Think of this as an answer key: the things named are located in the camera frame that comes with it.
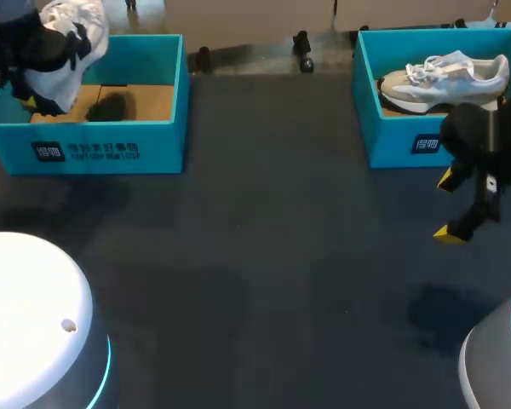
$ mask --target robotic arm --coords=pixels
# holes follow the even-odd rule
[[[441,143],[454,156],[438,188],[453,193],[474,175],[474,203],[434,237],[463,244],[487,220],[500,221],[500,198],[511,186],[511,100],[502,98],[496,111],[461,104],[443,121]]]

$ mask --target cardboard box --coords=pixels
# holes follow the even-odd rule
[[[180,173],[188,105],[182,36],[110,36],[67,115],[32,116],[0,89],[0,159],[16,176]]]
[[[475,59],[504,54],[509,60],[507,97],[511,97],[511,29],[421,29],[360,32],[353,62],[352,92],[371,168],[449,166],[452,157],[439,144],[444,114],[390,114],[379,101],[376,81],[430,55],[461,50]]]
[[[170,85],[82,85],[72,110],[57,117],[33,114],[31,124],[168,121],[174,105]]]

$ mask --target table surface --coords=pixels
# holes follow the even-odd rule
[[[511,191],[500,225],[463,247],[434,241],[472,187],[370,171],[350,81],[193,77],[180,176],[0,166],[0,230],[78,261],[122,406],[465,407],[463,338],[511,296]]]

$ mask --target sneaker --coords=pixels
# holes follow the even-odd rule
[[[473,60],[460,51],[431,56],[423,65],[408,64],[379,82],[385,100],[408,112],[425,113],[440,104],[471,102],[497,109],[497,98],[509,80],[509,63],[504,55],[494,60]]]
[[[25,81],[37,110],[46,106],[49,113],[66,113],[78,97],[85,70],[108,50],[104,7],[100,0],[55,0],[43,8],[40,19],[45,28],[66,37],[70,54],[54,71],[25,70]]]

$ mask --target logo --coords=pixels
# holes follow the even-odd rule
[[[64,162],[65,154],[59,142],[32,142],[32,149],[40,162]]]
[[[420,134],[412,144],[411,153],[436,153],[440,146],[439,135]]]

